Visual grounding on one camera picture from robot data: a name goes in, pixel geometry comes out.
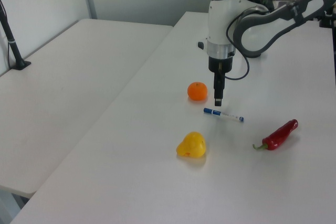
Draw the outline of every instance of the black cable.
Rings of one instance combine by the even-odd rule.
[[[8,42],[8,50],[7,50],[7,62],[8,62],[8,67],[9,67],[9,69],[11,70],[12,69],[12,67],[11,67],[11,63],[9,62],[9,42]]]
[[[6,16],[6,19],[7,19],[6,9],[5,9],[5,6],[4,6],[4,4],[2,3],[1,0],[0,0],[0,5],[1,5],[1,7],[2,7],[2,10],[4,10],[4,13],[5,13],[5,16]]]
[[[232,24],[233,24],[237,19],[239,19],[241,16],[243,16],[244,12],[242,12],[242,13],[239,14],[237,17],[235,17],[234,20],[231,21],[231,23],[228,25],[228,27],[227,27],[227,29],[226,29],[226,37],[227,37],[227,39],[230,41],[230,43],[231,43],[235,48],[237,48],[237,46],[236,46],[236,44],[230,39],[230,36],[229,36],[229,29],[231,28]],[[267,13],[269,13],[269,10],[268,10],[268,11],[265,11],[265,12],[260,12],[260,11],[257,11],[257,10],[256,10],[256,11],[250,13],[250,14],[253,14],[253,13],[267,14]],[[247,65],[246,73],[245,73],[242,77],[239,77],[239,78],[231,78],[231,77],[227,77],[227,76],[225,76],[226,79],[231,80],[231,81],[239,81],[239,80],[245,78],[245,77],[248,75],[248,73],[250,72],[250,63],[248,62],[248,59],[247,59],[246,56],[243,55],[243,57],[244,57],[244,59],[245,59],[245,61],[246,61],[246,65]]]
[[[1,5],[2,10],[4,10],[5,17],[6,17],[6,20],[7,20],[6,9],[5,9],[5,6],[4,6],[4,4],[2,3],[1,0],[0,0],[0,5]],[[9,69],[11,70],[11,69],[12,69],[12,67],[11,67],[11,63],[9,62],[9,42],[7,43],[7,62],[8,62],[8,67],[9,67]]]

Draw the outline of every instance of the chili pepper stem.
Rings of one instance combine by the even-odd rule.
[[[260,147],[256,147],[255,145],[253,145],[253,148],[256,149],[256,150],[264,150],[264,149],[268,148],[268,145],[267,144],[263,144]]]

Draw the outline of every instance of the blue marker cap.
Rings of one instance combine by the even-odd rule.
[[[212,114],[212,110],[208,108],[204,108],[204,113]]]

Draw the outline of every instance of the red chili pepper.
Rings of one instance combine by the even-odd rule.
[[[267,149],[273,151],[278,148],[289,136],[289,134],[298,127],[298,121],[293,119],[286,123],[284,126],[277,129],[275,132],[270,134],[268,137],[263,139],[263,145],[256,147],[253,145],[253,148],[256,150]]]

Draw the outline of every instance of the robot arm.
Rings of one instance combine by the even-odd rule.
[[[268,13],[264,6],[247,0],[212,0],[208,15],[207,54],[209,70],[215,75],[215,105],[222,105],[225,74],[232,69],[235,48],[245,57],[258,56],[280,36],[323,14],[335,2],[292,0]]]

